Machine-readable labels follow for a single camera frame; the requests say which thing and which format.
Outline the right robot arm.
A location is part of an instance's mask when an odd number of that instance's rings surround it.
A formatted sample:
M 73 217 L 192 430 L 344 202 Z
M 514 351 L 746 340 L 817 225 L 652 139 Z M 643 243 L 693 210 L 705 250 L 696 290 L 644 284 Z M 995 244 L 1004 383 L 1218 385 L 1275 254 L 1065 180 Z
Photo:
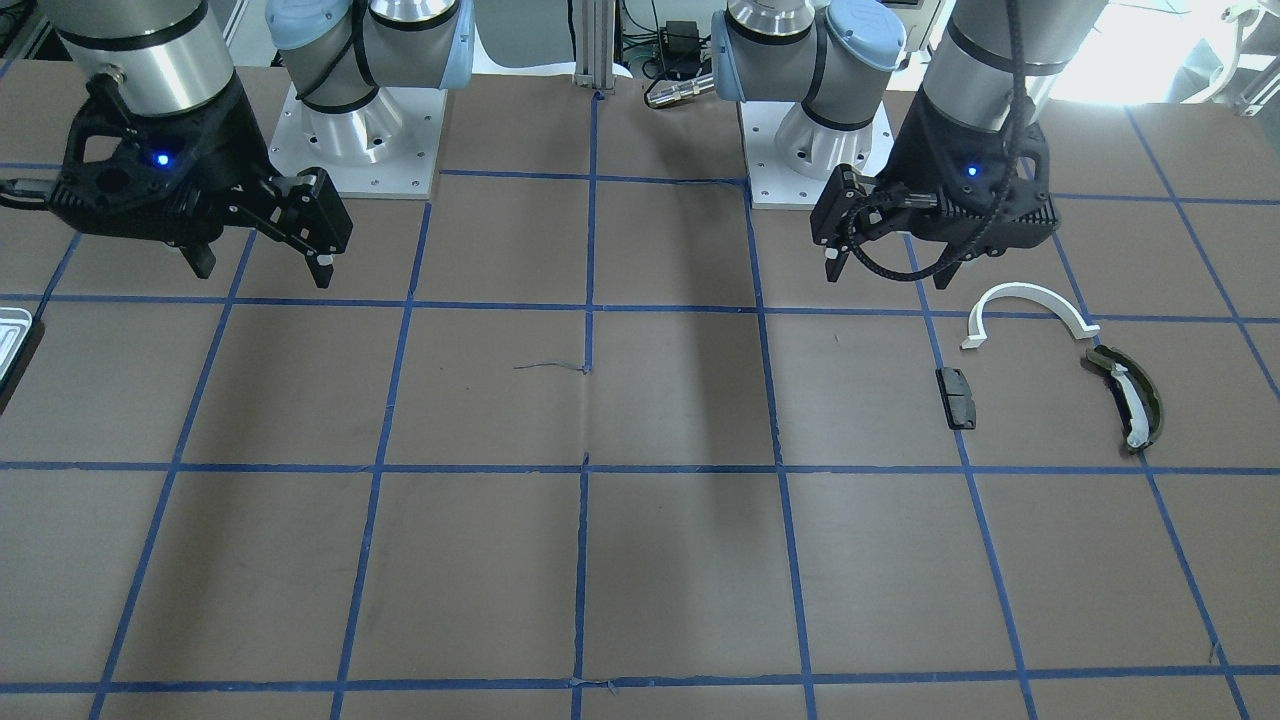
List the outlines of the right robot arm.
M 5 179 L 3 205 L 70 228 L 175 249 L 198 278 L 229 227 L 297 251 L 326 288 L 353 222 L 335 167 L 413 151 L 397 88 L 465 87 L 474 70 L 471 1 L 270 1 L 265 20 L 294 86 L 311 161 L 273 164 L 223 32 L 206 1 L 45 1 L 84 73 L 55 179 Z

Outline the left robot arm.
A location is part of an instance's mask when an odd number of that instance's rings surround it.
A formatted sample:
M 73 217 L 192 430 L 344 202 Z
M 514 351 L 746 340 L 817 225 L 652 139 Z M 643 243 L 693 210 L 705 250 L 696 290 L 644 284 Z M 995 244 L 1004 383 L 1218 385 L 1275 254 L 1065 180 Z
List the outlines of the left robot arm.
M 716 92 L 790 102 L 780 147 L 823 182 L 813 242 L 836 282 L 850 258 L 896 282 L 943 290 L 961 264 L 1034 249 L 1061 219 L 1038 115 L 1102 1 L 957 1 L 884 167 L 835 143 L 870 133 L 905 49 L 878 1 L 730 1 L 712 22 Z

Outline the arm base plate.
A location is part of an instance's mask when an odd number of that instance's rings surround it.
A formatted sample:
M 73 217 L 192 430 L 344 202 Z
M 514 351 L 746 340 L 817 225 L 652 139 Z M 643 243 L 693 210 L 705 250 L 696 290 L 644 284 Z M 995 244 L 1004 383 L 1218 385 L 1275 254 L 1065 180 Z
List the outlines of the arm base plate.
M 739 111 L 751 205 L 760 210 L 808 211 L 838 164 L 873 177 L 893 146 L 884 105 L 855 131 L 819 126 L 797 102 L 741 102 Z
M 426 201 L 448 97 L 439 88 L 380 88 L 365 108 L 326 114 L 289 88 L 269 143 L 271 161 L 287 176 L 321 167 L 343 199 Z

